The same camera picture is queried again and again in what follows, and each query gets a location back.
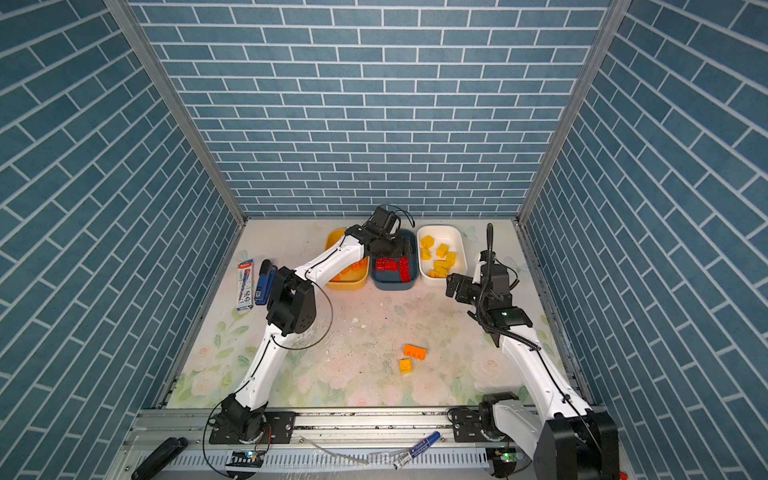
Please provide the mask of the red two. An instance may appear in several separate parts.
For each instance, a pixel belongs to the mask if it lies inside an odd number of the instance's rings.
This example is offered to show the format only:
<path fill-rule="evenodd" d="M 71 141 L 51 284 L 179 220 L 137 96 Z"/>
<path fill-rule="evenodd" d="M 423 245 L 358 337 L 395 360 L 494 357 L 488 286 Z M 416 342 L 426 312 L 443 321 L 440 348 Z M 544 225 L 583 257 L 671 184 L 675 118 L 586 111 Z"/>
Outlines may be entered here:
<path fill-rule="evenodd" d="M 407 257 L 380 258 L 376 260 L 375 271 L 386 275 L 388 282 L 408 283 L 411 281 L 410 262 Z"/>

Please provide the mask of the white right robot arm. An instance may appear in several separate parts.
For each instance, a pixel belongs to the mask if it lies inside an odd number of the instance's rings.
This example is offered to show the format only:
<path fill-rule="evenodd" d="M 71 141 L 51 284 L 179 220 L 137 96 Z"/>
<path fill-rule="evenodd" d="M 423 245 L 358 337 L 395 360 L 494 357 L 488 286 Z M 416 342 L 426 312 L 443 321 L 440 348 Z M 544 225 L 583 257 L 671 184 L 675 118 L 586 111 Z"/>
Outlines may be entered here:
<path fill-rule="evenodd" d="M 538 479 L 618 479 L 615 422 L 577 394 L 543 351 L 532 321 L 513 304 L 509 271 L 486 249 L 472 276 L 447 278 L 446 295 L 472 307 L 468 315 L 520 370 L 536 410 L 531 413 L 514 394 L 490 396 L 480 406 L 483 430 L 513 440 Z"/>

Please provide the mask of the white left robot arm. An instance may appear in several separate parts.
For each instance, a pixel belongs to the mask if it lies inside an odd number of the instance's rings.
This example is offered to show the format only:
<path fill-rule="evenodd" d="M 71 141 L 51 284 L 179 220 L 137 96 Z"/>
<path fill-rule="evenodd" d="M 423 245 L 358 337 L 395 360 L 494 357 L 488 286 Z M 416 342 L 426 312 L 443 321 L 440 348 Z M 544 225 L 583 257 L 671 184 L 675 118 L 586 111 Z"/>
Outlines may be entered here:
<path fill-rule="evenodd" d="M 316 294 L 335 276 L 371 255 L 392 256 L 401 218 L 378 206 L 363 224 L 345 230 L 341 239 L 316 258 L 295 268 L 277 270 L 266 304 L 266 328 L 240 386 L 213 408 L 204 437 L 211 444 L 255 444 L 267 436 L 269 394 L 287 352 L 317 317 Z"/>

